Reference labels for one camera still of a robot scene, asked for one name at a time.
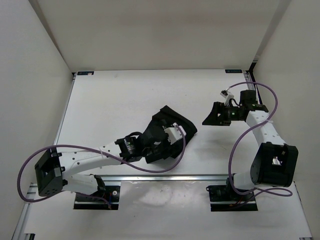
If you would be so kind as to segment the black pleated skirt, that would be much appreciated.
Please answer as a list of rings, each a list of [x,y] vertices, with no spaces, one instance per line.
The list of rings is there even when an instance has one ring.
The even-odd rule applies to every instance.
[[[169,106],[164,106],[152,116],[150,123],[139,139],[145,161],[151,164],[158,160],[176,158],[198,132],[196,126],[186,117]]]

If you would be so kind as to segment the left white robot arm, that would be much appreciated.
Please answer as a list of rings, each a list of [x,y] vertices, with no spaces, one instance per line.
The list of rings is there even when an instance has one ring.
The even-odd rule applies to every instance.
[[[177,125],[153,125],[144,132],[132,132],[116,141],[96,147],[73,146],[58,151],[57,146],[44,150],[35,164],[38,194],[49,198],[63,191],[89,195],[100,200],[105,194],[101,177],[85,171],[106,166],[131,165],[141,159],[173,158],[174,148],[184,138]]]

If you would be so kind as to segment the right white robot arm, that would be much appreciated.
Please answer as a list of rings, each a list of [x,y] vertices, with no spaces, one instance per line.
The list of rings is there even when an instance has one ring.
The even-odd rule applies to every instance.
[[[209,115],[203,121],[204,126],[230,126],[233,121],[243,121],[248,125],[232,147],[228,161],[228,178],[225,186],[214,186],[214,196],[218,201],[224,197],[236,200],[248,197],[260,186],[287,188],[292,184],[299,151],[296,146],[288,145],[278,134],[269,111],[264,104],[258,103],[255,90],[240,92],[239,102],[229,90],[220,93],[225,101],[214,102]],[[232,173],[232,160],[236,147],[244,136],[252,132],[258,150],[246,172]]]

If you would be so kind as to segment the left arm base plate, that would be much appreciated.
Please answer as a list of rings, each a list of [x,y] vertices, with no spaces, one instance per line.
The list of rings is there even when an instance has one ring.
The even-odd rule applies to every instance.
[[[74,210],[117,211],[121,193],[120,182],[105,182],[104,191],[98,190],[91,195],[76,193]]]

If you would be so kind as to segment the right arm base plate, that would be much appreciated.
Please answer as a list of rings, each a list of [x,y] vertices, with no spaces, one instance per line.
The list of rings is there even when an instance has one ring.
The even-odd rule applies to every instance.
[[[208,185],[211,212],[255,212],[258,206],[254,193],[241,195],[236,193],[229,183]]]

